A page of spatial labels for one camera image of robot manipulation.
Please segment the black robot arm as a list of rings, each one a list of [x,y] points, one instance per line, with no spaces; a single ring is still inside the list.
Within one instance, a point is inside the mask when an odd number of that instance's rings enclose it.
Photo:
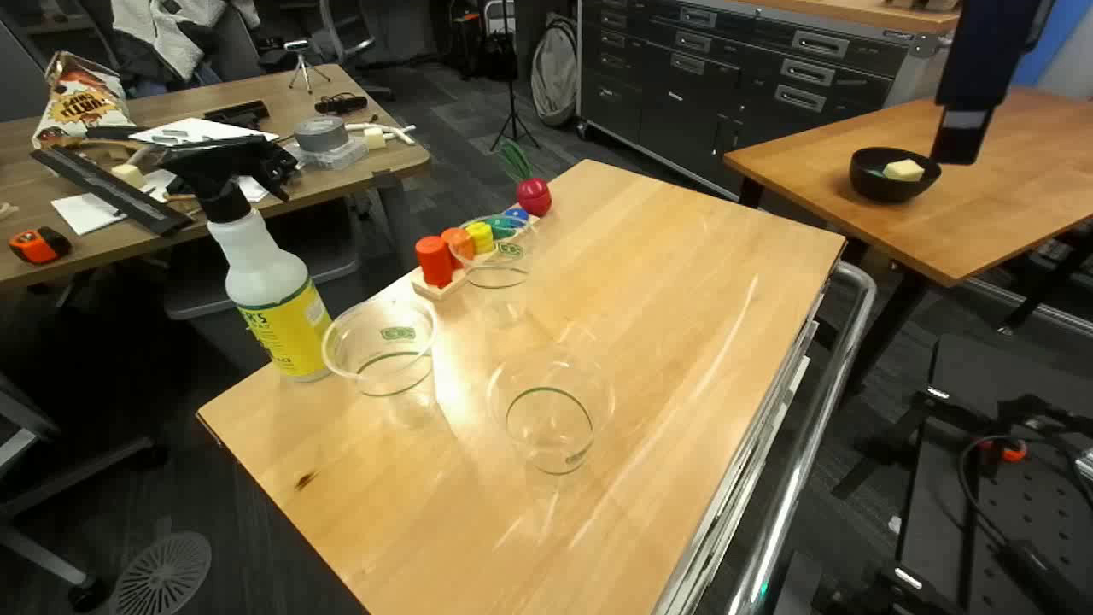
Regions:
[[[975,163],[1016,67],[1041,37],[1054,0],[962,0],[962,12],[939,79],[943,110],[933,160]]]

